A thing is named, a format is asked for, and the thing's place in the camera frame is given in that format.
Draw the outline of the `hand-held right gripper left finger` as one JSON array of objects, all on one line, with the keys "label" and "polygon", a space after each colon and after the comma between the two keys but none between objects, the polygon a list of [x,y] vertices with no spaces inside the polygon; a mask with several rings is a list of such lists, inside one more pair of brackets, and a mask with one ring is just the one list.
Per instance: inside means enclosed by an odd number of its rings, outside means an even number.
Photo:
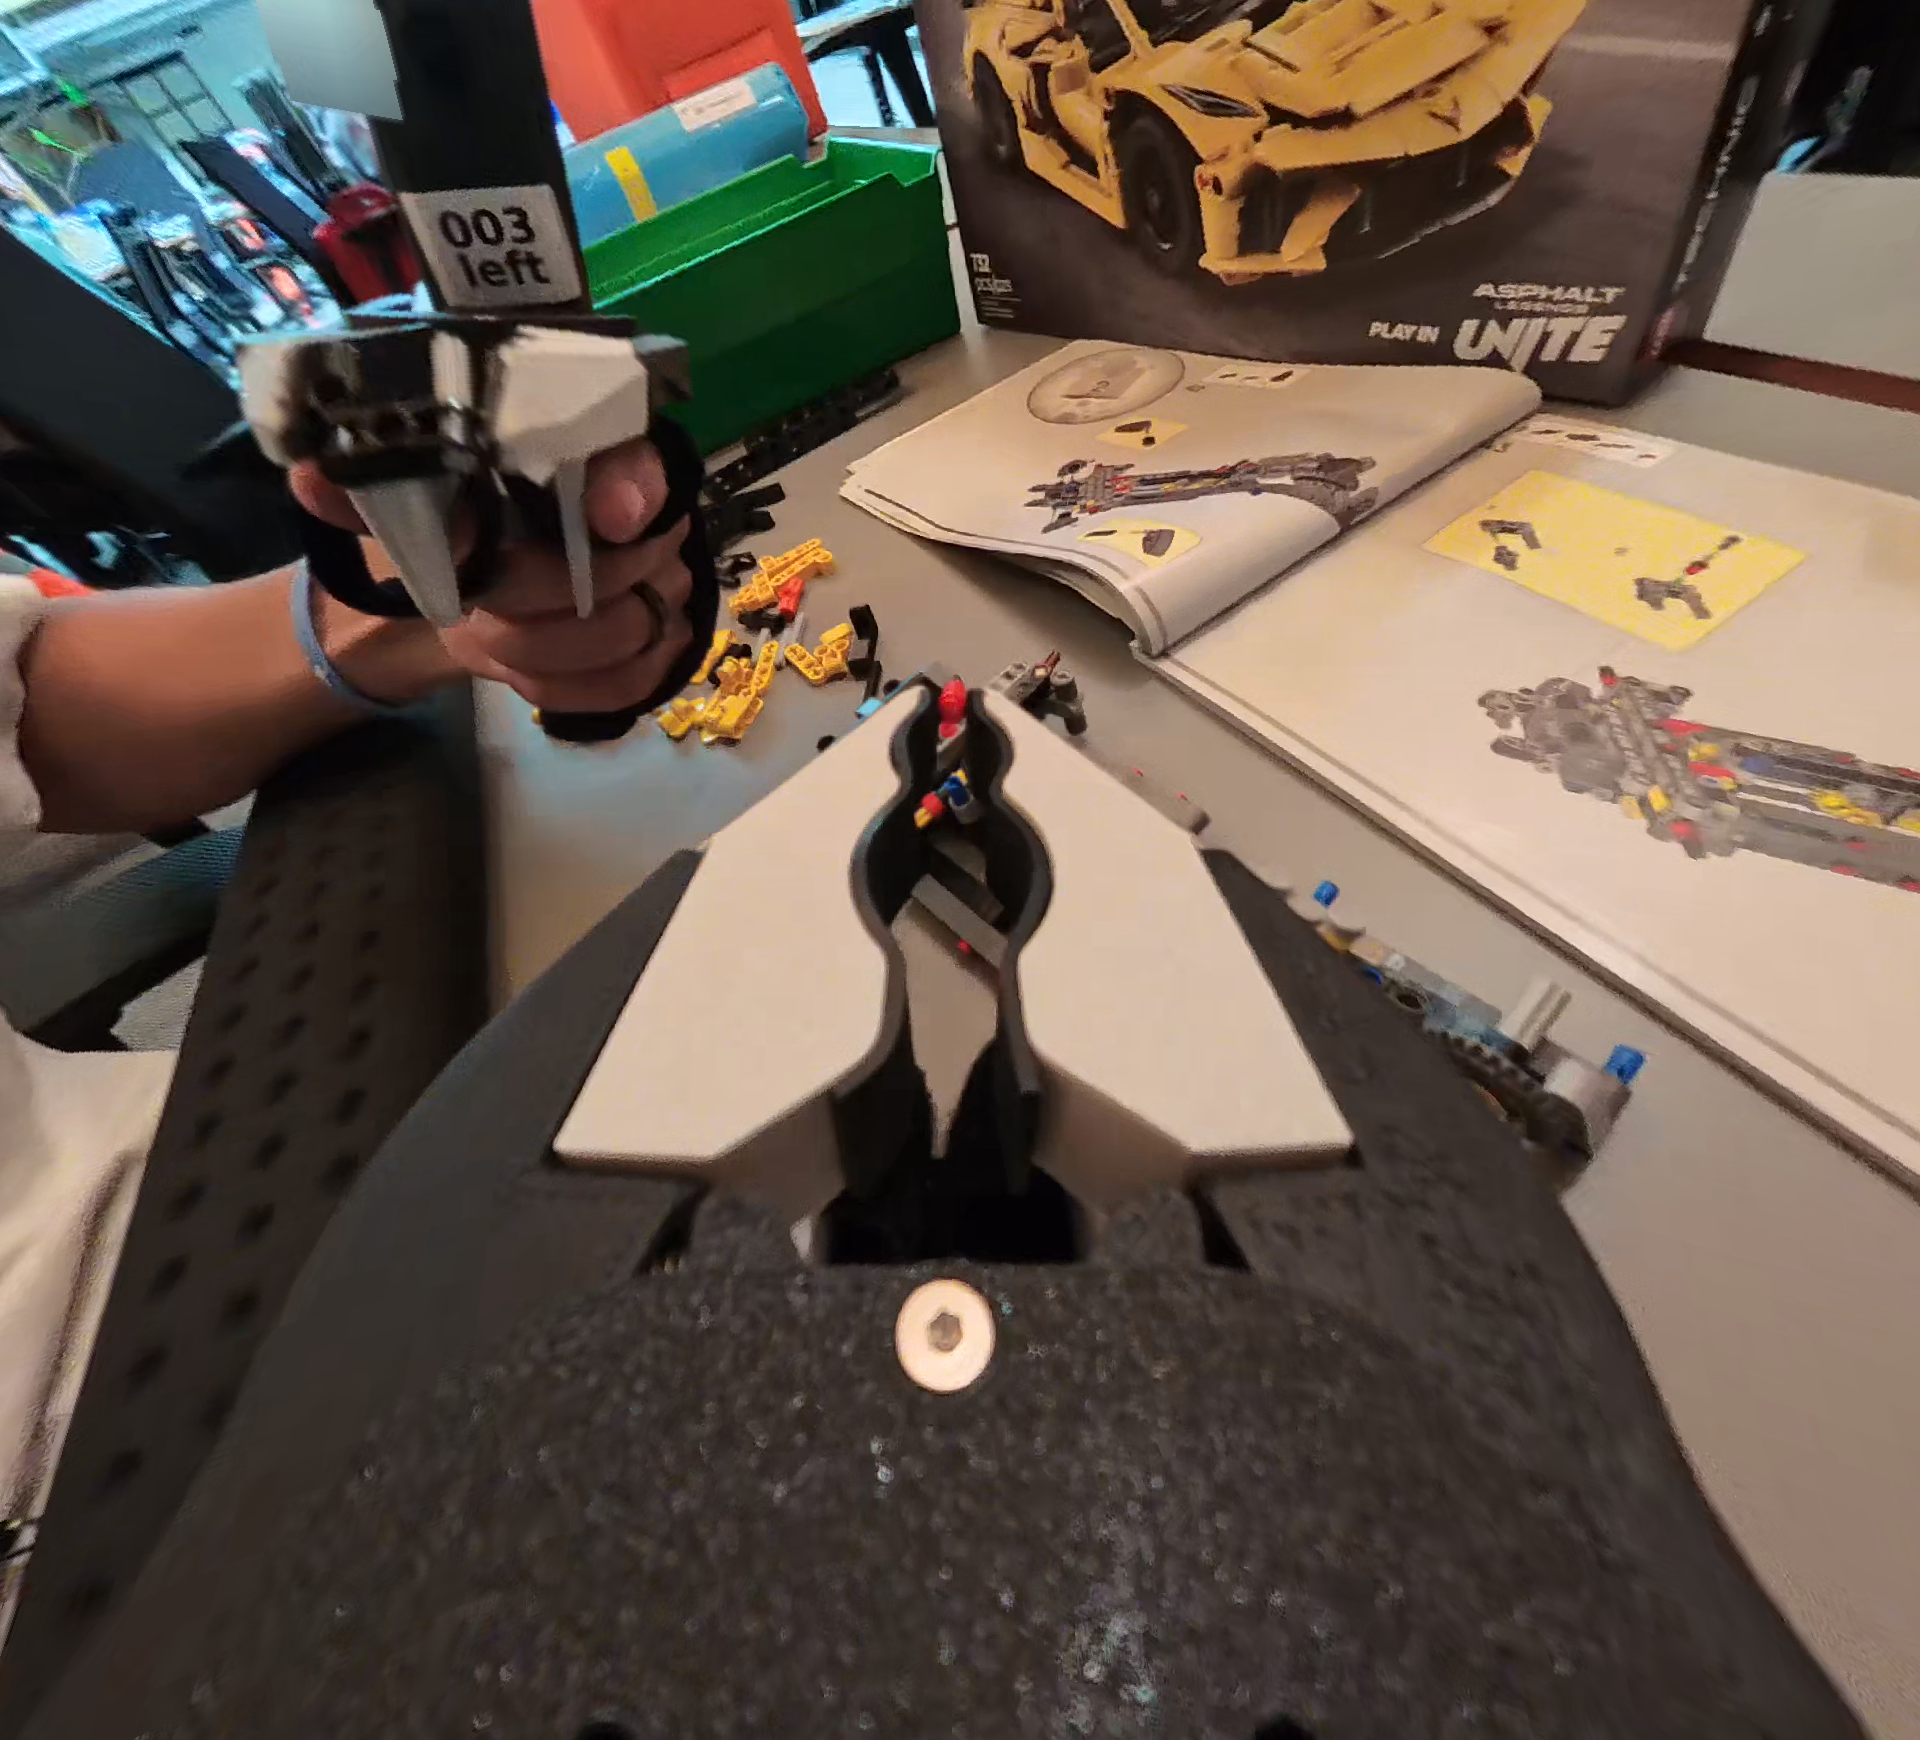
[{"label": "hand-held right gripper left finger", "polygon": [[851,1188],[833,1096],[883,1049],[898,953],[853,856],[903,795],[899,689],[694,856],[551,1140],[570,1170],[687,1181],[815,1219]]}]

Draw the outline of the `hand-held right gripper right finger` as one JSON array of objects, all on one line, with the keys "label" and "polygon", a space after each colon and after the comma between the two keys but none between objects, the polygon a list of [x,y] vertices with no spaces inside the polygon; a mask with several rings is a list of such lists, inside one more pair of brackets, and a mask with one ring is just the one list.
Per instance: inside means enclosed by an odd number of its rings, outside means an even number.
[{"label": "hand-held right gripper right finger", "polygon": [[1007,696],[977,709],[1006,750],[996,801],[1041,860],[1003,981],[1037,1075],[1039,1170],[1109,1214],[1344,1163],[1354,1130],[1188,820]]}]

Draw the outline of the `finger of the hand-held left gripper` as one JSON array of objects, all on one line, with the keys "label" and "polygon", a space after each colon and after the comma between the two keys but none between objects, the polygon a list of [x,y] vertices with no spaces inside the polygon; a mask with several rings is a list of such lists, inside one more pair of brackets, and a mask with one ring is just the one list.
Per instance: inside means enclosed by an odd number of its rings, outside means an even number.
[{"label": "finger of the hand-held left gripper", "polygon": [[319,431],[307,398],[310,380],[324,347],[352,336],[246,341],[236,359],[246,427],[282,473],[316,469],[347,497],[358,521],[354,531],[296,505],[301,557],[324,593],[364,617],[456,626],[463,617],[463,593],[447,514],[459,478],[440,474],[344,488],[318,467]]},{"label": "finger of the hand-held left gripper", "polygon": [[498,347],[498,470],[562,553],[579,621],[596,602],[587,464],[648,428],[649,377],[630,336],[523,321]]}]

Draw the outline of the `grey lego car chassis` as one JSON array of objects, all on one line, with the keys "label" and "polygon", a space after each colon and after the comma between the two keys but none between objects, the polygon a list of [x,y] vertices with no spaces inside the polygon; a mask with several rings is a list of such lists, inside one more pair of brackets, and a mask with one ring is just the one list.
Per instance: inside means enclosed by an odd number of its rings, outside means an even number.
[{"label": "grey lego car chassis", "polygon": [[[953,679],[942,666],[925,677],[942,689]],[[1039,723],[1056,741],[1075,747],[1091,766],[1140,796],[1182,835],[1199,841],[1212,826],[1203,807],[1169,791],[1095,744],[1083,696],[1058,650],[1017,659],[987,682],[1016,713]],[[996,975],[1006,961],[1014,913],[987,881],[981,804],[964,774],[957,741],[940,754],[932,807],[917,810],[928,847],[914,904],[949,936],[956,954]],[[1337,889],[1320,883],[1310,892],[1279,886],[1286,908],[1333,953],[1350,963],[1380,997],[1402,1008],[1448,1057],[1483,1102],[1563,1175],[1581,1170],[1600,1151],[1629,1099],[1643,1067],[1637,1049],[1614,1047],[1600,1063],[1561,1044],[1553,1030],[1571,1002],[1571,990],[1537,979],[1499,1006],[1450,981],[1427,963],[1336,918]]]}]

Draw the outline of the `person's left forearm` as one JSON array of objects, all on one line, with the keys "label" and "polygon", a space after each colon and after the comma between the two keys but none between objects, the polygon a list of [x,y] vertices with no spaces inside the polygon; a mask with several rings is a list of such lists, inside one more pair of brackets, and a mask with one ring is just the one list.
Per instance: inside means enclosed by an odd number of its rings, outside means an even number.
[{"label": "person's left forearm", "polygon": [[3,828],[162,833],[371,723],[306,671],[292,570],[64,599],[3,589]]}]

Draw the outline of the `black lego beam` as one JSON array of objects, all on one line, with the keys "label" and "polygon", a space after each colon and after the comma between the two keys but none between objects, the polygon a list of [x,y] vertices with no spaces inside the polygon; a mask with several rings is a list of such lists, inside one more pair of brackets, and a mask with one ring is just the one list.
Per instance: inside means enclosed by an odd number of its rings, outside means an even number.
[{"label": "black lego beam", "polygon": [[851,432],[899,396],[899,372],[883,366],[750,434],[732,457],[708,467],[700,494],[706,534],[717,557],[769,533],[785,498],[783,473]]}]

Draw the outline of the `lego instruction booklet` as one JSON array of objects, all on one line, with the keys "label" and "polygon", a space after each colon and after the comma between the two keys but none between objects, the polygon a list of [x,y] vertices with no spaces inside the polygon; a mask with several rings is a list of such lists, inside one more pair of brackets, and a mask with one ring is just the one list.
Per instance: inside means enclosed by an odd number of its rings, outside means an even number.
[{"label": "lego instruction booklet", "polygon": [[1504,366],[1079,341],[842,497],[1133,654],[1915,1177],[1915,500]]}]

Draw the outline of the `lego set box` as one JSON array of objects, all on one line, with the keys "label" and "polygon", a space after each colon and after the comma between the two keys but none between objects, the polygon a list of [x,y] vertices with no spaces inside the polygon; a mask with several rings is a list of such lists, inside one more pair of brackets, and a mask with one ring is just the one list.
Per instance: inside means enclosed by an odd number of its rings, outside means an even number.
[{"label": "lego set box", "polygon": [[981,324],[1511,370],[1704,333],[1834,0],[914,0]]}]

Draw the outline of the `person's left hand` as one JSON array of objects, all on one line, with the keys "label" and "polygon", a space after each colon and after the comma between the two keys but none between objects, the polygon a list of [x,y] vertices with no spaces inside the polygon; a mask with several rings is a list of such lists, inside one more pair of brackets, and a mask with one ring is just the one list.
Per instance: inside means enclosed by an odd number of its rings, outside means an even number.
[{"label": "person's left hand", "polygon": [[666,500],[662,457],[648,438],[587,463],[585,618],[574,611],[562,550],[539,533],[510,529],[482,599],[457,626],[361,614],[316,590],[319,638],[347,680],[383,703],[412,705],[476,679],[543,714],[634,710],[694,641],[687,529],[651,534]]}]

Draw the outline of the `red office chair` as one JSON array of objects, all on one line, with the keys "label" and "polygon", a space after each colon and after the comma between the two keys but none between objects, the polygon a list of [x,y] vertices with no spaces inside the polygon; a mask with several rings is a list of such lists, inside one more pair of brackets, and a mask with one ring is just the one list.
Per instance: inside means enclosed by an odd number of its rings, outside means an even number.
[{"label": "red office chair", "polygon": [[420,285],[420,259],[396,199],[361,181],[333,192],[312,248],[324,277],[347,306],[409,296]]}]

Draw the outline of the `orange bag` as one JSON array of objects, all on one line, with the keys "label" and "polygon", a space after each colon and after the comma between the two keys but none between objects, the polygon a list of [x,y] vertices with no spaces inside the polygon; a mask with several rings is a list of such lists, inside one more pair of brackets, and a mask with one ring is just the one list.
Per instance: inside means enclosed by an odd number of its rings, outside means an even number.
[{"label": "orange bag", "polygon": [[551,107],[574,142],[776,66],[805,135],[828,131],[790,0],[532,0]]}]

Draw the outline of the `light blue roll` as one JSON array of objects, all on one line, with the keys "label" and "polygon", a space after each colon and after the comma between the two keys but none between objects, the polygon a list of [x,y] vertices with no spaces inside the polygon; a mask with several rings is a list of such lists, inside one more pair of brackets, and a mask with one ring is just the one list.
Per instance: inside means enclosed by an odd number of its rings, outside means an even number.
[{"label": "light blue roll", "polygon": [[563,150],[581,248],[732,184],[803,161],[807,115],[777,64],[762,64]]}]

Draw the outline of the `green plastic bin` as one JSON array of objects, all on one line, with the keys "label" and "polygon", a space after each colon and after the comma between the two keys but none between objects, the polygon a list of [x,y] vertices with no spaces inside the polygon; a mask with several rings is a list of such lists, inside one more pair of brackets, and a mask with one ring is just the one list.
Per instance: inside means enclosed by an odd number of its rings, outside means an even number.
[{"label": "green plastic bin", "polygon": [[701,457],[962,330],[938,145],[830,135],[583,251],[597,312],[683,342]]}]

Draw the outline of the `light blue wristband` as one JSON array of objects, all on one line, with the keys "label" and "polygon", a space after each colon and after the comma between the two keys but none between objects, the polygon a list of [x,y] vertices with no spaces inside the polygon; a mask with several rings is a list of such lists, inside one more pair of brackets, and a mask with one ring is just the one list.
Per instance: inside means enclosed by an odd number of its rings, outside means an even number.
[{"label": "light blue wristband", "polygon": [[333,703],[352,710],[359,720],[383,720],[401,713],[401,705],[371,696],[358,689],[336,664],[324,647],[318,612],[318,583],[312,565],[300,559],[288,584],[288,614],[300,660],[307,677]]}]

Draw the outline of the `black dotted pad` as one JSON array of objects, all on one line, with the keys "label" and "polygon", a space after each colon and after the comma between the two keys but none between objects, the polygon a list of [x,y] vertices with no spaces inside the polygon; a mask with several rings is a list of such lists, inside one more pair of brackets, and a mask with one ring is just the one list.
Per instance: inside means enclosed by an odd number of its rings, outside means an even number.
[{"label": "black dotted pad", "polygon": [[133,879],[181,890],[200,981],[3,1646],[3,1729],[107,1628],[216,1452],[325,1225],[488,1006],[466,689],[349,729],[241,825]]}]

